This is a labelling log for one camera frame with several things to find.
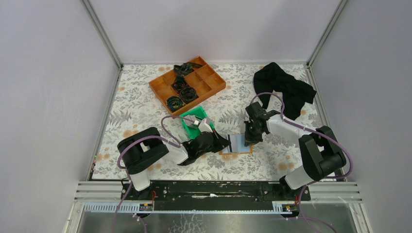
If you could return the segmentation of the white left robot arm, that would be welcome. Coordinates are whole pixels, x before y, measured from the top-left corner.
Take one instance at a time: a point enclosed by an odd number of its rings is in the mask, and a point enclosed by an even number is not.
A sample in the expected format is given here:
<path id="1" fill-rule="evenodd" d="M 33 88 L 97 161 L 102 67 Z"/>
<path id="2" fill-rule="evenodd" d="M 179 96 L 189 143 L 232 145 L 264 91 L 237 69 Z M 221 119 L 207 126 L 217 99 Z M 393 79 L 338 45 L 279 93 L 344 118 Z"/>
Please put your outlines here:
<path id="1" fill-rule="evenodd" d="M 201 132 L 194 139 L 176 144 L 161 137 L 156 127 L 150 127 L 117 144 L 120 153 L 118 167 L 126 170 L 132 183 L 132 193 L 143 200 L 151 192 L 147 169 L 161 158 L 179 166 L 187 166 L 206 153 L 220 152 L 230 145 L 231 142 L 215 129 Z"/>

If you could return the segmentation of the white card with magnetic stripe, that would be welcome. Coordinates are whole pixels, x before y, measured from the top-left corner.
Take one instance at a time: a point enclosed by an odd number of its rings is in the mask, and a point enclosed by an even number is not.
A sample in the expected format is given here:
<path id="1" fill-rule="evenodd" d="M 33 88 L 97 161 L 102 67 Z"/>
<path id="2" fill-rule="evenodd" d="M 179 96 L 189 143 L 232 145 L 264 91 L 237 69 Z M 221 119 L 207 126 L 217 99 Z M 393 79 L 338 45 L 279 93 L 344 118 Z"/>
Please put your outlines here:
<path id="1" fill-rule="evenodd" d="M 226 139 L 228 141 L 228 146 L 225 149 L 225 153 L 231 153 L 232 152 L 232 148 L 231 148 L 231 135 L 227 134 L 226 135 Z"/>

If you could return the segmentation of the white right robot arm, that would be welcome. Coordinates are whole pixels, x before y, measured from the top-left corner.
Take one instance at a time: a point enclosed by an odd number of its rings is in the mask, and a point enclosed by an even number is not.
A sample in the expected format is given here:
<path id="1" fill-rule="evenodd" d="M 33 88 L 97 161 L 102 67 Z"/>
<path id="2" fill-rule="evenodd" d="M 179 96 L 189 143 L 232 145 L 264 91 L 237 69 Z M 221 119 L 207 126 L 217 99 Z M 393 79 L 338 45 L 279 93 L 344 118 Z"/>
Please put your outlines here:
<path id="1" fill-rule="evenodd" d="M 274 134 L 295 143 L 300 149 L 302 165 L 280 179 L 282 184 L 278 192 L 283 199 L 291 200 L 297 195 L 298 188 L 318 182 L 346 165 L 343 150 L 329 127 L 304 127 L 276 110 L 266 111 L 258 102 L 245 110 L 248 115 L 245 145 L 262 142 L 263 134 Z"/>

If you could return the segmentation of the orange leather card holder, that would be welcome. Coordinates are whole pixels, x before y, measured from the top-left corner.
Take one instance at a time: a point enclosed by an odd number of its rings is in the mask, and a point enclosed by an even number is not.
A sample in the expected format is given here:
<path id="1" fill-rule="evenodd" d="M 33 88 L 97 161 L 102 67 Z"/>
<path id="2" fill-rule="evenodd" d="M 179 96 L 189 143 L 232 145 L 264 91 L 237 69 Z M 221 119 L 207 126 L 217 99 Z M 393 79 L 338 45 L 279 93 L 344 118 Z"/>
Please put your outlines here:
<path id="1" fill-rule="evenodd" d="M 245 134 L 230 134 L 231 135 L 231 153 L 225 153 L 225 149 L 219 152 L 219 155 L 235 155 L 235 154 L 252 154 L 253 147 L 245 146 Z"/>

